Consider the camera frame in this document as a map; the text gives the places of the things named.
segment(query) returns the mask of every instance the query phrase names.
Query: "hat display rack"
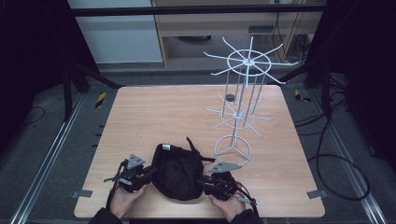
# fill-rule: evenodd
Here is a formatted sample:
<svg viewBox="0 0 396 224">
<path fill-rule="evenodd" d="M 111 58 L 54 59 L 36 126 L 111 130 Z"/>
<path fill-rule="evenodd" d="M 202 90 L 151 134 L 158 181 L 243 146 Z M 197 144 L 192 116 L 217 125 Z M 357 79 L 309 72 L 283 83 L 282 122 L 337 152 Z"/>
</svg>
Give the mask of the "hat display rack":
<svg viewBox="0 0 396 224">
<path fill-rule="evenodd" d="M 220 125 L 224 124 L 232 128 L 233 133 L 221 137 L 215 144 L 214 151 L 219 163 L 209 169 L 209 172 L 211 173 L 223 173 L 239 169 L 250 161 L 251 147 L 248 141 L 241 137 L 238 132 L 243 129 L 250 129 L 258 136 L 263 137 L 262 134 L 254 129 L 253 123 L 256 119 L 271 119 L 255 116 L 256 105 L 262 102 L 261 93 L 264 80 L 266 77 L 269 77 L 278 84 L 285 84 L 285 82 L 280 82 L 276 78 L 269 75 L 268 72 L 271 70 L 273 65 L 291 66 L 297 64 L 271 62 L 268 54 L 280 49 L 283 44 L 275 49 L 261 53 L 252 49 L 253 36 L 250 38 L 250 45 L 248 49 L 236 49 L 231 44 L 229 44 L 224 37 L 222 40 L 233 50 L 233 52 L 229 54 L 228 57 L 211 55 L 206 52 L 204 52 L 204 54 L 211 58 L 225 60 L 228 65 L 227 69 L 211 74 L 212 76 L 218 76 L 227 73 L 225 94 L 222 96 L 218 93 L 220 100 L 223 102 L 223 106 L 221 110 L 209 108 L 206 108 L 205 110 L 220 114 L 222 119 L 221 123 L 217 124 L 211 129 L 216 129 Z M 233 93 L 230 93 L 230 74 L 232 73 L 238 75 L 238 80 L 236 83 L 236 90 L 234 90 Z M 248 98 L 244 98 L 244 94 L 249 94 L 250 96 Z M 222 142 L 227 140 L 230 141 L 230 144 L 227 144 L 226 142 L 227 147 L 224 147 Z M 234 153 L 236 156 L 239 156 L 243 159 L 243 162 L 235 164 L 223 161 L 221 156 L 229 153 Z"/>
</svg>

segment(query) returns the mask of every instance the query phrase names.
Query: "black horizontal bar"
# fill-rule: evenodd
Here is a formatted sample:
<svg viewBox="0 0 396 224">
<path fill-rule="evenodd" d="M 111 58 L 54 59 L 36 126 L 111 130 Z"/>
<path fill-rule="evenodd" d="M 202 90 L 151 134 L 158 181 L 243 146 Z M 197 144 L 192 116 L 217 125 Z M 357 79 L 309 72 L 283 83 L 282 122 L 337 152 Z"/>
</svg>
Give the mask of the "black horizontal bar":
<svg viewBox="0 0 396 224">
<path fill-rule="evenodd" d="M 193 7 L 113 7 L 75 8 L 71 10 L 48 11 L 66 13 L 75 17 L 98 16 L 141 16 L 173 14 L 214 14 L 214 13 L 253 13 L 253 12 L 314 12 L 335 9 L 326 4 L 287 4 L 287 5 L 234 5 L 234 6 L 193 6 Z"/>
</svg>

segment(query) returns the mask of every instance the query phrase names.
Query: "white wall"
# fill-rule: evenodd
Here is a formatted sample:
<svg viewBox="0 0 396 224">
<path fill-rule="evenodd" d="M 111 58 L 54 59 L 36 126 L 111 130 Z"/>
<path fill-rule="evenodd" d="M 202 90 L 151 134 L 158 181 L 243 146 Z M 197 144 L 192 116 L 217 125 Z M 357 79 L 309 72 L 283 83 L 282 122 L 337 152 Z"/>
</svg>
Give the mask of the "white wall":
<svg viewBox="0 0 396 224">
<path fill-rule="evenodd" d="M 149 0 L 68 0 L 71 8 L 151 7 Z M 162 62 L 154 17 L 80 17 L 96 63 Z"/>
</svg>

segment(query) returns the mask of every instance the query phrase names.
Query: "black hat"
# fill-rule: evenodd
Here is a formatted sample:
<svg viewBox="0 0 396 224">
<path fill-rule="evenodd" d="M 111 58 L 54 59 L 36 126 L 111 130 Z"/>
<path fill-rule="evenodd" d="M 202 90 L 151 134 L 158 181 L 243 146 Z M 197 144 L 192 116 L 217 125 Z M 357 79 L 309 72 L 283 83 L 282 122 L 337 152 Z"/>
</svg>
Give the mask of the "black hat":
<svg viewBox="0 0 396 224">
<path fill-rule="evenodd" d="M 167 144 L 159 144 L 155 149 L 151 169 L 157 169 L 152 177 L 153 185 L 170 199 L 187 201 L 199 198 L 203 187 L 197 179 L 203 178 L 202 161 L 215 161 L 204 158 L 187 138 L 191 150 Z"/>
</svg>

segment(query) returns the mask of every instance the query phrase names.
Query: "wooden table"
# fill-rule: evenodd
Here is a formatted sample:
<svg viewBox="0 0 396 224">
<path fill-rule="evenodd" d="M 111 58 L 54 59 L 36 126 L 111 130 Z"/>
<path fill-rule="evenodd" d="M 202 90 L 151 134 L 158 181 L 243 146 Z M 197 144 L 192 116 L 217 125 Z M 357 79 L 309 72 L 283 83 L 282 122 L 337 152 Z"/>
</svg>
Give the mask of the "wooden table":
<svg viewBox="0 0 396 224">
<path fill-rule="evenodd" d="M 90 198 L 80 197 L 77 217 L 93 217 L 106 205 L 114 176 L 131 153 L 151 164 L 158 144 L 166 143 L 190 149 L 188 136 L 205 157 L 215 157 L 217 141 L 233 129 L 220 125 L 220 114 L 205 108 L 221 110 L 225 86 L 155 86 L 121 88 L 114 101 L 99 146 L 96 149 L 83 189 L 92 190 Z M 307 192 L 317 189 L 308 167 L 297 132 L 291 120 L 282 91 L 278 86 L 263 86 L 262 101 L 251 129 L 238 135 L 252 148 L 251 161 L 232 171 L 257 200 L 261 217 L 321 217 L 324 207 L 320 198 L 309 199 Z M 215 163 L 205 162 L 205 175 Z M 222 213 L 202 195 L 199 199 L 180 202 L 170 200 L 151 184 L 127 217 L 222 217 Z"/>
</svg>

